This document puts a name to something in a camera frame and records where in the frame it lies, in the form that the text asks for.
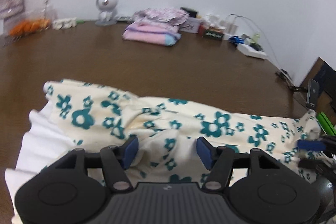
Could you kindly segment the pink floral folded garment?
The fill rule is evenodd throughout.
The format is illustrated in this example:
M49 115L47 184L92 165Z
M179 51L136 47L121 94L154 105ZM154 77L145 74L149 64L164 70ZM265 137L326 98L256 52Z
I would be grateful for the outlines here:
M163 8L153 9L148 8L141 11L136 11L131 20L137 23L160 23L168 26L180 26L189 18L189 13L183 9Z

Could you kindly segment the white charger adapters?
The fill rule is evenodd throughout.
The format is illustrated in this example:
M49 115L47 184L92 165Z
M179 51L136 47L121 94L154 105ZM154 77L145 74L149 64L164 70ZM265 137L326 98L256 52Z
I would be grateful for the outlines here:
M235 22L226 22L226 33L230 35L236 34L238 25Z

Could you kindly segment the blue toy car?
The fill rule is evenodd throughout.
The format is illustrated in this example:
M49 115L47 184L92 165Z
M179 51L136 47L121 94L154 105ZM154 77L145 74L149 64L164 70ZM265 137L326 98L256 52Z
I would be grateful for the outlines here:
M244 39L243 38L240 38L238 36L231 36L228 41L231 43L231 44L244 44Z

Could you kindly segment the cream teal floral garment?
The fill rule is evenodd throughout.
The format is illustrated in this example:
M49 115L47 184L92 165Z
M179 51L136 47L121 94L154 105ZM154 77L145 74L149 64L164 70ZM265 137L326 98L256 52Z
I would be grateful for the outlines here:
M29 179L75 148L99 152L138 137L139 150L127 170L132 184L139 182L198 182L208 171L198 158L196 141L238 153L257 148L290 168L305 182L318 174L298 167L301 157L320 159L318 152L297 148L298 140L320 133L316 113L301 118L231 113L198 102L161 97L140 97L117 88L74 80L49 81L43 87L47 104L29 115L15 168L5 172L14 197Z

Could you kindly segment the white small power strip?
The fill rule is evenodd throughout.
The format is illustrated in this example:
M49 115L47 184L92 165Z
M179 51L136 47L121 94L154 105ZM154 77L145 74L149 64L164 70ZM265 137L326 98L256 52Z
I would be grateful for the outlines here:
M55 19L52 22L52 28L54 30L66 30L69 28L76 27L77 18L64 18L64 19Z

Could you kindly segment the clear box of oranges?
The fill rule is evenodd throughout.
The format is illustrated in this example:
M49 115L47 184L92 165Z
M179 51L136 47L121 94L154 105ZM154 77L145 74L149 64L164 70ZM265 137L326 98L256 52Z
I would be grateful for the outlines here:
M20 38L47 30L51 25L51 18L45 11L31 11L23 13L9 28L9 36Z

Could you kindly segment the dark green tissue box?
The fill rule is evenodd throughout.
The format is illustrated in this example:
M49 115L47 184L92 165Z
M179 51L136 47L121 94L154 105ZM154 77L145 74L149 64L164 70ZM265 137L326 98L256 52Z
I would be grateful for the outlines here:
M226 23L220 16L207 14L201 18L198 34L203 38L223 40Z

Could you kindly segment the pink knitted vase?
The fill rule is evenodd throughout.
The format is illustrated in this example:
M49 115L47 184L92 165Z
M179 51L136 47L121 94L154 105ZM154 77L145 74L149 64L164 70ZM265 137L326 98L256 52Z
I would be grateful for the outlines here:
M1 19L11 18L24 10L24 0L1 0Z

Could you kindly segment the white round robot toy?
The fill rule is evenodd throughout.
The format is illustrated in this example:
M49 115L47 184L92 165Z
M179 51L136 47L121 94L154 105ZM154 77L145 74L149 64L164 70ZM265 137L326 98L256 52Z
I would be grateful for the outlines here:
M111 26L117 23L115 9L118 0L96 0L96 7L99 10L96 26Z

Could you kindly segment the green plastic object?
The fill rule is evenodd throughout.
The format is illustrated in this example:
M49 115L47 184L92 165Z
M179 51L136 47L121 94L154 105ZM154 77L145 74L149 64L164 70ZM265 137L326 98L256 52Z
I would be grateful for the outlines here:
M317 120L326 135L335 136L335 128L324 112L317 114Z

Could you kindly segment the pink blue folded garment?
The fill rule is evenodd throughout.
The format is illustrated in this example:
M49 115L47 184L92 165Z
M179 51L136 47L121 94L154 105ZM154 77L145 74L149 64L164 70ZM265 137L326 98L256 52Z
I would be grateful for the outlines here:
M132 23L125 29L122 38L129 41L170 47L176 44L181 38L181 34L152 24Z

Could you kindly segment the grey wireless charger stand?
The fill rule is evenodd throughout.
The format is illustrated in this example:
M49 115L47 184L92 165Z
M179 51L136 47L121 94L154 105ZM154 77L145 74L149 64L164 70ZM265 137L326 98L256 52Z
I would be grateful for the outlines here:
M306 107L309 110L315 110L318 103L319 83L314 79L309 79L306 95Z

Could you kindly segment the white tin box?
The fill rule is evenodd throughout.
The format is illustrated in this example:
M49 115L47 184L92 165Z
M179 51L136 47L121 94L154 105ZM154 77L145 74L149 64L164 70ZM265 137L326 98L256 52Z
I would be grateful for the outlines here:
M202 20L199 18L188 17L187 20L180 25L180 32L188 32L191 34L197 34Z

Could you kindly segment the black charger block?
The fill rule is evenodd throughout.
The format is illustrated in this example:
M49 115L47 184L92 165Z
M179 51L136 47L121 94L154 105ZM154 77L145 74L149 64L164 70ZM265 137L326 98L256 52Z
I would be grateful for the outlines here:
M187 7L181 7L181 10L187 12L189 14L189 17L196 18L198 16L197 10L187 8Z

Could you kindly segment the small green bottle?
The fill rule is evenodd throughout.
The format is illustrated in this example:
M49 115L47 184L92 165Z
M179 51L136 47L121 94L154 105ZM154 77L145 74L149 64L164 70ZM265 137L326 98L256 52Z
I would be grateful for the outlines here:
M257 32L255 32L255 33L253 34L253 36L252 36L252 40L253 40L254 43L258 43L258 42L259 42L259 39L260 39L260 32L257 31Z

